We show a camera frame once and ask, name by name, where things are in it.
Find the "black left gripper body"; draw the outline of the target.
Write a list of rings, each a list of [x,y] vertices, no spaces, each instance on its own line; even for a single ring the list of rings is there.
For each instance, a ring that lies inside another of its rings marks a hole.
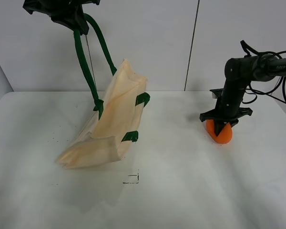
[[[100,0],[25,0],[23,8],[29,13],[47,14],[53,21],[79,23],[83,19],[83,4],[100,4]]]

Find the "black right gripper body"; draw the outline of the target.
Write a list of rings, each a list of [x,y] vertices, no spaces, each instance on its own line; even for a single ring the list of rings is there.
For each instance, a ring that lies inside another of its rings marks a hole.
[[[213,89],[211,92],[217,96],[215,108],[200,114],[200,121],[214,120],[216,123],[226,124],[245,115],[251,116],[252,109],[240,106],[249,83],[249,80],[226,80],[223,89]]]

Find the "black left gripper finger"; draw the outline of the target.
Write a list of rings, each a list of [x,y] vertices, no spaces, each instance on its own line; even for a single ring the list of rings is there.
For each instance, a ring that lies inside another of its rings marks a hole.
[[[89,32],[87,21],[81,15],[64,15],[61,19],[59,19],[59,23],[72,31],[78,30],[81,35],[87,35]]]

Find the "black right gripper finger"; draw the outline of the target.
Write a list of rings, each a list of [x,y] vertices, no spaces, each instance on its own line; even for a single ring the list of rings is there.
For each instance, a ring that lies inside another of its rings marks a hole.
[[[226,122],[223,121],[214,121],[214,133],[216,136],[219,136],[223,128],[226,126]]]

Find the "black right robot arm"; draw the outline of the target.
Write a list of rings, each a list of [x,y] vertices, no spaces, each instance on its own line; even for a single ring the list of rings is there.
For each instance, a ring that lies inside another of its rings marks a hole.
[[[233,127],[238,124],[239,118],[252,115],[250,108],[240,107],[250,83],[268,82],[276,76],[286,77],[286,58],[269,53],[231,58],[225,65],[224,87],[211,90],[216,99],[215,108],[200,114],[200,121],[213,121],[213,133],[219,136],[225,126]]]

